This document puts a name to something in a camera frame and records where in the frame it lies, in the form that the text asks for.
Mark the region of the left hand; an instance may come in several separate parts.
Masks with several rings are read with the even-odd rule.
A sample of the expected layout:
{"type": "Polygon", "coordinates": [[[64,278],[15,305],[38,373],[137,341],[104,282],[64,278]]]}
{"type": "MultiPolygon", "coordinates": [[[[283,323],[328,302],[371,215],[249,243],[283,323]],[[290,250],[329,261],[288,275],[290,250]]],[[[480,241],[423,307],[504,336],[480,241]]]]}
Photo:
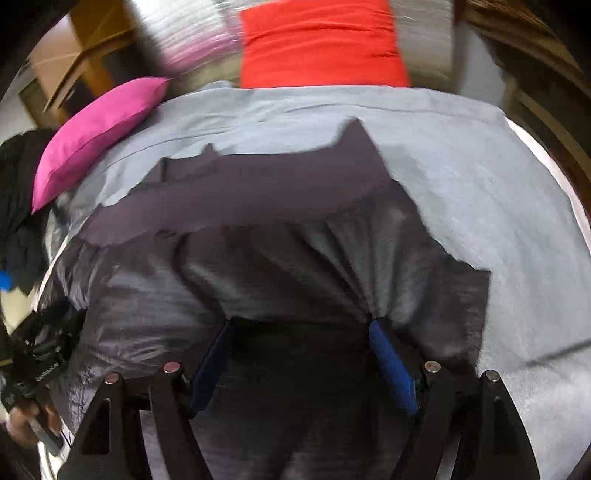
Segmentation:
{"type": "Polygon", "coordinates": [[[40,412],[47,415],[47,425],[54,435],[61,434],[61,419],[54,403],[46,397],[41,403],[24,401],[16,404],[9,413],[7,431],[19,445],[32,447],[39,442],[39,438],[31,428],[30,422],[36,419],[40,412]]]}

